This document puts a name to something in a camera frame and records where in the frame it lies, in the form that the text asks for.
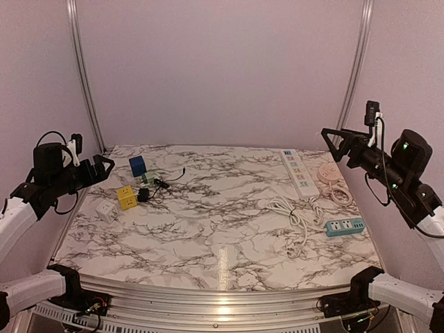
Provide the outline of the blue cube socket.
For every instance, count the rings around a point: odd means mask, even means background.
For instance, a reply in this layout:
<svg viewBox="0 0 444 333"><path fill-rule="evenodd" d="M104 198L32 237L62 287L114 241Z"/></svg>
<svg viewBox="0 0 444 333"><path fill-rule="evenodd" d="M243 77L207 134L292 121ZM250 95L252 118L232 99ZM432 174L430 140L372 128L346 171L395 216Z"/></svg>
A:
<svg viewBox="0 0 444 333"><path fill-rule="evenodd" d="M145 161L141 155L130 158L129 163L134 178L140 177L147 172Z"/></svg>

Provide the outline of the teal power strip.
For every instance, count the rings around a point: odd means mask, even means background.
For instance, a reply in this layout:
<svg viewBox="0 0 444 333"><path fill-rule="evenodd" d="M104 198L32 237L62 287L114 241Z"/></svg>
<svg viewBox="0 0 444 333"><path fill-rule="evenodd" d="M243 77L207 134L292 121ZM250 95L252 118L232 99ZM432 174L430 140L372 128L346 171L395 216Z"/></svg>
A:
<svg viewBox="0 0 444 333"><path fill-rule="evenodd" d="M327 237L342 237L362 233L366 225L361 218L327 221L324 225Z"/></svg>

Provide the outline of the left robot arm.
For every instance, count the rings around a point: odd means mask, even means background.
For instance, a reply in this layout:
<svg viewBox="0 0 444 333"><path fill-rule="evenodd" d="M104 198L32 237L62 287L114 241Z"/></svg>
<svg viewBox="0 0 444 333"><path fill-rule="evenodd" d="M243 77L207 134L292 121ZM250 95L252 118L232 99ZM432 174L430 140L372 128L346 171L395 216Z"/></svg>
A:
<svg viewBox="0 0 444 333"><path fill-rule="evenodd" d="M38 144L33 150L33 168L25 182L6 199L1 211L1 257L51 209L60 197L76 195L81 189L107 180L114 161L102 155L79 160L78 135L66 143ZM1 326L17 313L44 300L77 311L97 313L108 295L99 295L80 285L78 271L59 264L41 272L1 284Z"/></svg>

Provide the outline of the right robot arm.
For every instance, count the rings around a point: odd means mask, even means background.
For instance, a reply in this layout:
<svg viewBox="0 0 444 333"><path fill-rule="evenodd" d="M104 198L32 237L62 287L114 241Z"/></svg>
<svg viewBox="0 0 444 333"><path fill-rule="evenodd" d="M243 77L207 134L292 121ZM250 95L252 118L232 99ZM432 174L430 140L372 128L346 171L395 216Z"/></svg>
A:
<svg viewBox="0 0 444 333"><path fill-rule="evenodd" d="M348 156L348 167L360 167L369 178L386 187L391 201L407 225L418 231L443 263L443 202L420 177L432 155L432 148L418 133L405 129L386 154L369 146L370 136L353 130L324 128L325 139L335 161ZM384 270L369 266L352 277L350 290L321 297L326 318L368 309L378 302L396 307L428 324L431 332L443 331L443 292L425 289L399 280Z"/></svg>

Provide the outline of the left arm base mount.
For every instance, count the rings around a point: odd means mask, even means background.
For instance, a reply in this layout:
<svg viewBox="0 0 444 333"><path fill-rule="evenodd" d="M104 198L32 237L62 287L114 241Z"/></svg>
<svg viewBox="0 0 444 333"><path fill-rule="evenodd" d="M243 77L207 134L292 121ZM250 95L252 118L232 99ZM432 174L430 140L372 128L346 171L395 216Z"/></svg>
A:
<svg viewBox="0 0 444 333"><path fill-rule="evenodd" d="M47 266L50 271L58 272L65 279L65 292L61 296L49 298L49 302L65 309L76 310L81 315L85 315L88 309L98 304L98 309L92 309L90 312L105 316L108 312L110 294L99 291L84 289L80 283L80 274L78 271L60 265L52 264Z"/></svg>

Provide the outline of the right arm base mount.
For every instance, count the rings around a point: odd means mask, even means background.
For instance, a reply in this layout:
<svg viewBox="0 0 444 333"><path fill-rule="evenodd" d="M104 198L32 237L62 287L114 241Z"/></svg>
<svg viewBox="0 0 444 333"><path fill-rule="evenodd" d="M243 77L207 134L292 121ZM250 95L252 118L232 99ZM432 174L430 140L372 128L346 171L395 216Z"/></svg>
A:
<svg viewBox="0 0 444 333"><path fill-rule="evenodd" d="M381 302L370 298L369 284L383 273L384 270L376 266L365 268L351 278L349 291L321 296L316 305L318 310L325 318L331 318L376 309Z"/></svg>

